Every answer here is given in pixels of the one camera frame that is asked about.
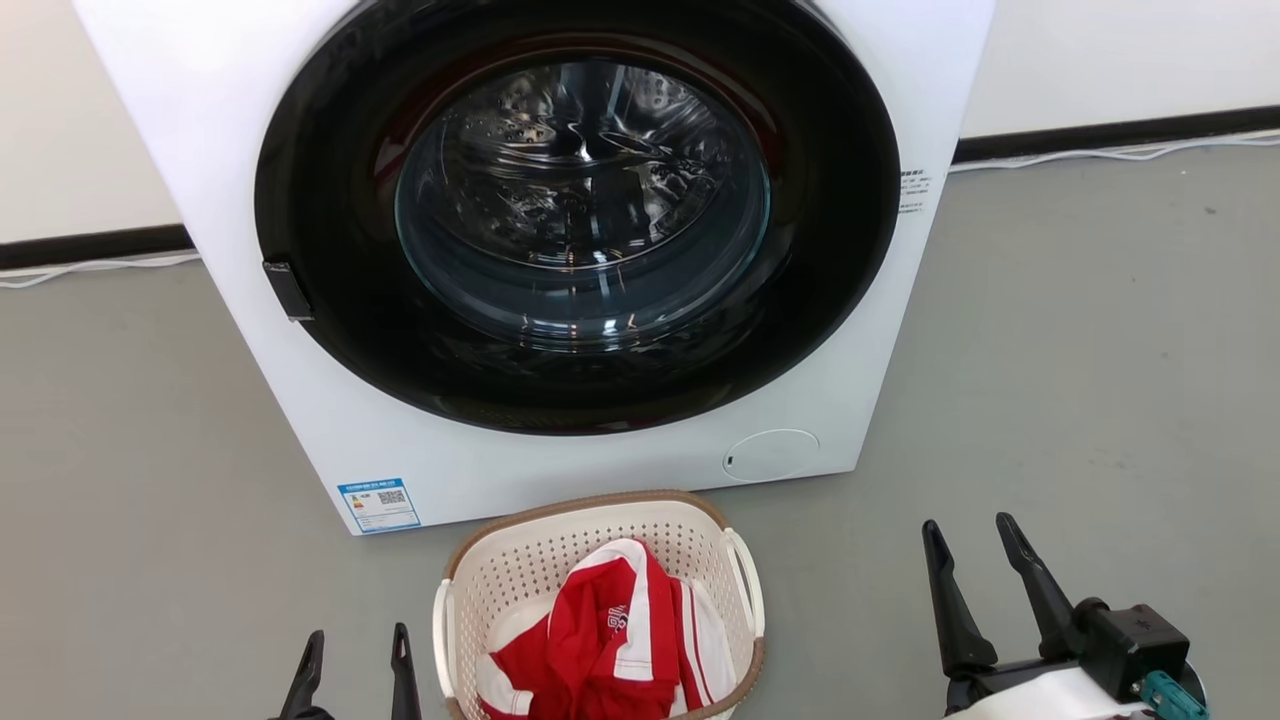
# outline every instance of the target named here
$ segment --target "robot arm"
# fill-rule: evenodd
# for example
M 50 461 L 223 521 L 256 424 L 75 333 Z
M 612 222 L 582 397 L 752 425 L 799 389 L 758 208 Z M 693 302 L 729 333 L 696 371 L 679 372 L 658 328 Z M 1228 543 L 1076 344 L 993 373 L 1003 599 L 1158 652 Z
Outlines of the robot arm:
M 1098 598 L 1071 607 L 1007 512 L 996 516 L 1041 632 L 1039 659 L 998 664 L 960 587 L 938 524 L 924 524 L 946 715 L 952 720 L 1208 720 L 1185 635 L 1146 605 L 1112 611 Z
M 324 666 L 324 630 L 316 630 L 307 638 L 302 650 L 302 660 L 293 674 L 289 694 L 284 696 L 284 707 L 271 720 L 334 720 L 333 715 L 314 705 L 316 689 L 320 688 L 320 670 Z M 404 623 L 396 623 L 392 634 L 392 674 L 396 684 L 392 688 L 392 720 L 422 720 L 422 708 L 417 700 L 417 676 L 413 673 L 413 653 L 408 647 L 408 629 Z

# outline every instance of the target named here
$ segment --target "front-loading washing machine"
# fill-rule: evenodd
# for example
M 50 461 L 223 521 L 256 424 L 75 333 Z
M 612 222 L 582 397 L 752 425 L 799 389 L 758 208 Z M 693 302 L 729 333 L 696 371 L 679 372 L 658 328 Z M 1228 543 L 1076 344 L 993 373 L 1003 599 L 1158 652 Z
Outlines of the front-loading washing machine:
M 347 528 L 851 470 L 993 0 L 77 0 Z

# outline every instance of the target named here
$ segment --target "white cable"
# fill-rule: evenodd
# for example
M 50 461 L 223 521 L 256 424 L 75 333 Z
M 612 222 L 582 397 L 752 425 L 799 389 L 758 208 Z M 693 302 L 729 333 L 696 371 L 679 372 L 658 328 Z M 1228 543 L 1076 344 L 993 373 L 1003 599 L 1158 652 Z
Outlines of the white cable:
M 1151 150 L 1144 147 L 1134 147 L 1130 150 L 1068 150 L 1065 152 L 1051 152 L 1048 155 L 1037 155 L 1034 158 L 1015 158 L 1012 160 L 995 160 L 991 163 L 968 163 L 964 165 L 952 165 L 948 174 L 954 173 L 968 173 L 970 170 L 1016 170 L 1019 168 L 1029 168 L 1030 165 L 1038 165 L 1041 163 L 1050 163 L 1052 160 L 1066 160 L 1069 158 L 1102 158 L 1105 160 L 1155 160 L 1170 152 L 1176 152 L 1179 150 L 1189 150 L 1192 147 L 1216 147 L 1216 146 L 1231 146 L 1231 147 L 1275 147 L 1280 146 L 1280 136 L 1262 136 L 1253 138 L 1233 138 L 1233 137 L 1206 137 L 1203 140 L 1189 140 L 1185 142 L 1175 142 L 1172 145 L 1166 145 L 1160 150 Z
M 0 282 L 0 288 L 23 290 L 37 286 L 42 282 L 49 282 L 54 278 L 60 278 L 69 273 L 114 270 L 116 268 L 169 268 L 183 263 L 191 263 L 192 260 L 200 260 L 200 255 L 191 252 L 187 255 L 166 255 L 164 258 L 143 258 L 138 260 L 88 260 L 84 263 L 76 263 L 74 265 L 67 265 L 65 268 L 58 268 L 56 270 L 50 270 L 42 275 L 36 275 L 26 281 Z

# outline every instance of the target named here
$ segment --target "washing machine door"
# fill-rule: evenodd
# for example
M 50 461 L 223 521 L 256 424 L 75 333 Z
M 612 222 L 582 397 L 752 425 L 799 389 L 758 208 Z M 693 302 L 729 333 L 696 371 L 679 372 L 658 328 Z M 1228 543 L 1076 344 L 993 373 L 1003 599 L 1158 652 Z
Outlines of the washing machine door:
M 357 8 L 282 100 L 257 173 L 284 311 L 458 421 L 590 434 L 786 372 L 884 256 L 884 105 L 786 0 Z

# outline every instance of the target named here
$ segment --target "white plastic basket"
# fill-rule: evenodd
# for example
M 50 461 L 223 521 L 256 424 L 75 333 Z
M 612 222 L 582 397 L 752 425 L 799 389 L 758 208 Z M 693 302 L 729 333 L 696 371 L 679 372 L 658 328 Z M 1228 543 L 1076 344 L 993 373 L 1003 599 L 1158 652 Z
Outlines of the white plastic basket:
M 728 635 L 737 685 L 682 720 L 727 719 L 764 664 L 760 578 L 742 538 L 707 501 L 678 491 L 611 495 L 550 505 L 494 521 L 453 555 L 435 593 L 435 670 L 456 720 L 488 720 L 476 701 L 476 660 L 497 625 L 545 612 L 570 569 L 596 547 L 643 539 L 668 574 L 699 580 Z

